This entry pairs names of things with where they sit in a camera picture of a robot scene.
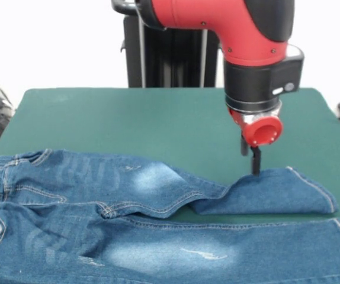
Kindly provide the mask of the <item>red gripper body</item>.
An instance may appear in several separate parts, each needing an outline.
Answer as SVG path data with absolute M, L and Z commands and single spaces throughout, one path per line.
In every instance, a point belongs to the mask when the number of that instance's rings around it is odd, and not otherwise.
M 280 108 L 276 108 L 270 112 L 244 114 L 229 109 L 229 114 L 241 129 L 244 141 L 256 147 L 272 144 L 281 136 L 283 123 L 279 111 Z

